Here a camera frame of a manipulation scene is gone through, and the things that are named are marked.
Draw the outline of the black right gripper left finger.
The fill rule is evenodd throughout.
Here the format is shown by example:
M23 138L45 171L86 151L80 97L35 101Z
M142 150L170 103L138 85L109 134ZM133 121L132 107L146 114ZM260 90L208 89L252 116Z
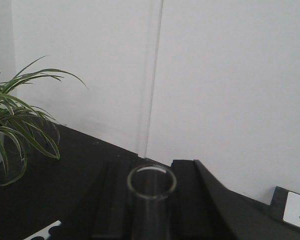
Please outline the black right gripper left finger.
M123 240L127 225L127 176L130 164L111 161L91 232L92 240Z

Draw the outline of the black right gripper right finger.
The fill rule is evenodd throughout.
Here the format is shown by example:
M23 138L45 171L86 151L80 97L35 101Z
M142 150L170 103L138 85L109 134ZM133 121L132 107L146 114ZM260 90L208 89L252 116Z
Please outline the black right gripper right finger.
M242 216L235 194L195 160L174 160L177 186L173 232L178 240L241 240Z

